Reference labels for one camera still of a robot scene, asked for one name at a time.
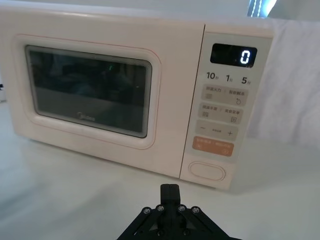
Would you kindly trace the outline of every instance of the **white cloth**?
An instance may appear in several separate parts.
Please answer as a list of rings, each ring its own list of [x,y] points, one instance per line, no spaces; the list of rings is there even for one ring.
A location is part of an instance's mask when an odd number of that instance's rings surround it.
[[[248,135],[320,149],[320,23],[274,20]]]

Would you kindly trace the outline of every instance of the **cream microwave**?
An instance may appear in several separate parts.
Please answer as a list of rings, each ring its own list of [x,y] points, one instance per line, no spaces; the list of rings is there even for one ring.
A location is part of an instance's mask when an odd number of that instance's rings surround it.
[[[18,135],[230,186],[270,30],[13,2],[0,3],[0,73]]]

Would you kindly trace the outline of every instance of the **digital display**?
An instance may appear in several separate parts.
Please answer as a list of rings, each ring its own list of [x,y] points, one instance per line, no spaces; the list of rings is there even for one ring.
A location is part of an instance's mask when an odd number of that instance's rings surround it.
[[[216,43],[212,46],[210,62],[213,64],[252,68],[257,52],[258,50],[255,47]]]

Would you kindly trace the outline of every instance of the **microwave window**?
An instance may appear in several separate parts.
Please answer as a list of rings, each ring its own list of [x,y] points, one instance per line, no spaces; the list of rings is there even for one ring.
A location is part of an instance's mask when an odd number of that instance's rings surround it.
[[[28,45],[35,111],[145,138],[152,66],[146,60]]]

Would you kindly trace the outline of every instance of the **orange button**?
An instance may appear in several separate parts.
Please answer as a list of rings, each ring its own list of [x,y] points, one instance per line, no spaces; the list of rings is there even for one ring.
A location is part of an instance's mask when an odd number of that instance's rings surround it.
[[[195,150],[230,157],[235,145],[225,141],[218,141],[201,136],[195,136],[193,139],[192,147]]]

